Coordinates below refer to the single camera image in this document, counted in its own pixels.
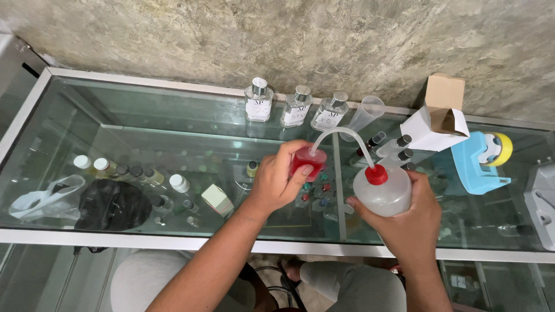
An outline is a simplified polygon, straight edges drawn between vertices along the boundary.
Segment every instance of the plastic tube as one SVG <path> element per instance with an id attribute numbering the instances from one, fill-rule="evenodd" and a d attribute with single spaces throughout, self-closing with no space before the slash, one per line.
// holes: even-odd
<path id="1" fill-rule="evenodd" d="M 325 137 L 327 137 L 329 134 L 334 133 L 334 132 L 343 132 L 343 133 L 346 133 L 346 134 L 352 136 L 353 138 L 355 138 L 355 140 L 359 143 L 360 148 L 362 149 L 362 153 L 364 154 L 364 157 L 366 157 L 366 161 L 368 161 L 368 165 L 370 166 L 370 168 L 374 169 L 374 161 L 370 157 L 370 154 L 368 153 L 368 150 L 366 149 L 366 146 L 364 145 L 364 141 L 362 140 L 360 135 L 358 133 L 354 132 L 353 130 L 351 130 L 349 128 L 345 128 L 345 127 L 335 127 L 335 128 L 329 129 L 327 131 L 324 131 L 322 134 L 320 134 L 320 136 L 317 138 L 316 142 L 314 142 L 314 145 L 310 148 L 309 154 L 311 156 L 315 156 L 316 155 L 316 149 L 318 148 L 318 145 L 320 145 L 320 143 L 322 142 L 322 140 Z"/>

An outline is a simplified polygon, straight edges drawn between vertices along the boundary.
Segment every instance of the foot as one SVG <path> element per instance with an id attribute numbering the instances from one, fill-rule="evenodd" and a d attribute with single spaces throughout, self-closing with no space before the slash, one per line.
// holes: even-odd
<path id="1" fill-rule="evenodd" d="M 300 281 L 301 280 L 301 266 L 306 261 L 302 261 L 297 258 L 293 258 L 289 260 L 286 264 L 284 264 L 283 269 L 287 273 L 287 277 L 292 281 Z"/>

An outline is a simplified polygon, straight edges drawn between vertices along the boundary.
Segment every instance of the red liquid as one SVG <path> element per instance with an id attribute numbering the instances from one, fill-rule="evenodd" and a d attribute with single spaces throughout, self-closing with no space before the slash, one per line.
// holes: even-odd
<path id="1" fill-rule="evenodd" d="M 314 170 L 312 170 L 306 178 L 306 181 L 314 182 L 314 180 L 316 180 L 316 177 L 320 173 L 320 169 L 322 169 L 322 166 L 326 163 L 327 155 L 324 151 L 317 149 L 316 155 L 311 156 L 309 154 L 309 149 L 309 147 L 303 147 L 295 152 L 295 157 L 293 157 L 293 161 L 291 162 L 291 172 L 289 172 L 289 177 L 293 176 L 298 167 L 305 164 L 311 164 L 314 167 Z"/>

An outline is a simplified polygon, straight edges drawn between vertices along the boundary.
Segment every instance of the cardboard box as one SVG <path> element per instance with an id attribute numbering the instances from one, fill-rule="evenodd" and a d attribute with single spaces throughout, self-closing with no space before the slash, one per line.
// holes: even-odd
<path id="1" fill-rule="evenodd" d="M 225 217 L 228 213 L 233 210 L 233 204 L 229 200 L 228 196 L 225 195 L 224 191 L 212 184 L 206 191 L 201 195 L 204 201 L 216 210 L 222 217 Z"/>
<path id="2" fill-rule="evenodd" d="M 425 105 L 401 125 L 411 149 L 439 152 L 470 137 L 462 109 L 465 81 L 443 73 L 428 76 Z"/>

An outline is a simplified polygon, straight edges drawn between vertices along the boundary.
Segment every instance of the concrete wall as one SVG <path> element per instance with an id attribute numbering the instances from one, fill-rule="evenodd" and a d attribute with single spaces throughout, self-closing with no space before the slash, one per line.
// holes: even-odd
<path id="1" fill-rule="evenodd" d="M 555 122 L 553 0 L 3 0 L 0 24 L 59 63 L 410 107 L 426 77 L 467 81 L 464 112 Z"/>

